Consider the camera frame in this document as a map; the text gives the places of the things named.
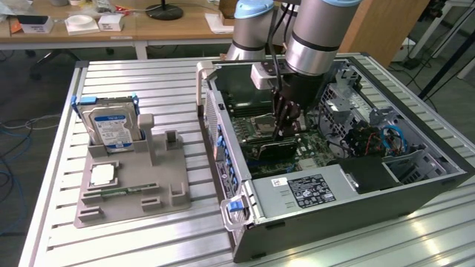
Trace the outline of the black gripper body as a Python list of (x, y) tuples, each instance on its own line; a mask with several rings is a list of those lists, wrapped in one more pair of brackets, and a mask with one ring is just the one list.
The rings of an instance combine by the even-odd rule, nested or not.
[(284, 75), (280, 91), (283, 99), (307, 108), (317, 96), (324, 80), (325, 75), (305, 76), (297, 73)]

